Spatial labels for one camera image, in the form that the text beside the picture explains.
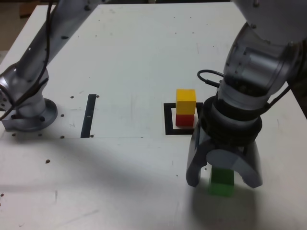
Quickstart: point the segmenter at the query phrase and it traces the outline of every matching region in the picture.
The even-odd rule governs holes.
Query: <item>robotic arm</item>
[[[255,138],[270,96],[301,74],[306,56],[305,0],[234,0],[247,23],[229,52],[224,79],[205,101],[191,139],[186,179],[199,182],[201,168],[233,169],[244,182],[262,184]],[[42,96],[46,66],[104,0],[60,0],[19,62],[0,75],[0,118],[6,130],[31,132],[49,126],[56,105]]]
[[[286,81],[302,74],[306,60],[307,19],[303,0],[233,0],[247,23],[235,39],[217,94],[207,99],[194,130],[186,179],[197,186],[201,168],[238,172],[250,187],[262,185],[255,139],[260,115],[286,90],[267,103]]]
[[[0,118],[6,130],[24,132],[46,128],[58,115],[56,105],[44,99],[48,81],[47,64],[63,48],[79,26],[103,0],[60,0],[20,61],[0,75]]]

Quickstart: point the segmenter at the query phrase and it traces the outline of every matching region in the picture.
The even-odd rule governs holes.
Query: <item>black cable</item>
[[[3,120],[4,118],[6,118],[6,116],[16,107],[19,106],[20,104],[22,104],[24,101],[26,101],[28,98],[32,97],[33,95],[35,95],[41,88],[42,86],[48,81],[48,78],[46,78],[45,80],[43,80],[41,83],[39,83],[39,81],[41,80],[41,78],[43,77],[48,62],[49,62],[49,55],[50,55],[50,27],[51,27],[51,19],[50,19],[50,13],[51,13],[51,8],[52,8],[52,4],[53,4],[53,0],[49,1],[48,4],[48,10],[47,10],[47,15],[46,15],[46,58],[44,61],[44,65],[43,68],[38,76],[38,78],[36,79],[35,83],[33,84],[33,86],[31,86],[27,92],[25,92],[16,102],[14,102],[14,100],[12,99],[12,97],[10,96],[10,94],[8,93],[8,91],[6,90],[6,88],[4,88],[3,86],[0,85],[0,90],[2,90],[6,96],[8,97],[10,103],[11,103],[11,107],[0,117],[0,121]]]
[[[202,77],[201,77],[201,74],[202,74],[202,73],[212,73],[212,74],[221,76],[222,78],[224,77],[224,74],[222,74],[222,73],[220,73],[220,72],[217,72],[217,71],[214,71],[214,70],[210,70],[210,69],[203,69],[203,70],[198,71],[197,77],[198,77],[201,81],[205,82],[205,83],[208,84],[208,85],[214,86],[214,87],[216,87],[216,88],[218,88],[218,87],[220,86],[220,84],[217,83],[217,82],[214,82],[214,81],[212,81],[212,80],[208,80],[208,79],[202,78]],[[265,112],[267,112],[267,111],[268,111],[273,105],[275,105],[283,96],[285,96],[285,94],[288,93],[288,92],[290,91],[290,89],[291,89],[291,87],[290,87],[290,85],[288,85],[287,88],[285,88],[285,90],[284,90],[281,94],[279,94],[276,98],[274,98],[274,99],[271,101],[271,103],[267,103],[267,104],[265,105],[265,107],[260,111],[260,114],[259,114],[259,115],[262,115],[262,114],[264,114]]]
[[[222,73],[220,73],[220,72],[217,72],[217,71],[214,71],[214,70],[210,70],[210,69],[203,69],[203,70],[198,71],[197,77],[198,77],[201,81],[205,82],[205,83],[208,84],[208,85],[214,86],[214,87],[216,87],[216,88],[218,88],[218,87],[220,86],[220,84],[217,83],[217,82],[214,82],[214,81],[212,81],[212,80],[208,80],[208,79],[205,79],[205,78],[201,77],[201,74],[202,74],[202,73],[212,73],[212,74],[218,75],[218,76],[220,76],[220,77],[222,77],[222,78],[224,77],[224,74],[222,74]]]

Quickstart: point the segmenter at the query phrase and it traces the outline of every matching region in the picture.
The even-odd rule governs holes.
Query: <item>red block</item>
[[[176,126],[193,127],[193,124],[194,124],[194,114],[192,115],[176,114]]]

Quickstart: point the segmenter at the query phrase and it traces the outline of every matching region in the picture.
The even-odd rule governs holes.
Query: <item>yellow block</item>
[[[176,114],[192,115],[195,113],[196,94],[195,90],[178,89],[176,93]]]

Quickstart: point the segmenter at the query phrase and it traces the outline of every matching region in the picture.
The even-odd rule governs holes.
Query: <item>green block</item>
[[[209,193],[230,197],[234,193],[235,174],[231,169],[211,168]]]

